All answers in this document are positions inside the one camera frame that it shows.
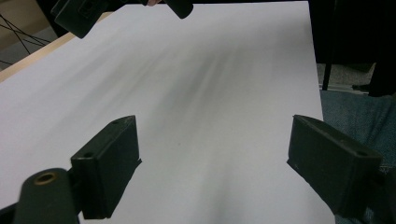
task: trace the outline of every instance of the white paper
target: white paper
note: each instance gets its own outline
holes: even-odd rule
[[[294,114],[322,118],[307,2],[126,6],[0,84],[0,206],[136,115],[143,163],[103,223],[334,223],[286,164]]]

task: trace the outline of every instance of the white sheet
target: white sheet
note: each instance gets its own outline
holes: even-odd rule
[[[127,6],[1,83],[0,206],[133,114],[143,163],[103,223],[334,222],[286,164],[292,115],[322,118],[306,2]]]

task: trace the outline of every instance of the black object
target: black object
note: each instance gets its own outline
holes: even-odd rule
[[[83,38],[95,25],[103,12],[107,11],[111,2],[117,0],[59,0],[51,11],[55,22],[64,29]],[[148,0],[139,0],[144,6]],[[184,19],[192,12],[190,0],[164,0],[170,8]]]
[[[72,169],[29,177],[20,200],[0,211],[0,223],[72,224],[110,218],[141,163],[134,116],[110,122],[72,158]]]
[[[362,218],[370,207],[381,222],[396,221],[396,170],[381,175],[381,160],[323,121],[294,116],[288,164],[335,215]]]

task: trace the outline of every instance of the table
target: table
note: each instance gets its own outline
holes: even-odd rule
[[[334,222],[286,164],[292,115],[322,118],[307,2],[126,6],[9,77],[0,206],[132,114],[143,163],[105,223]]]

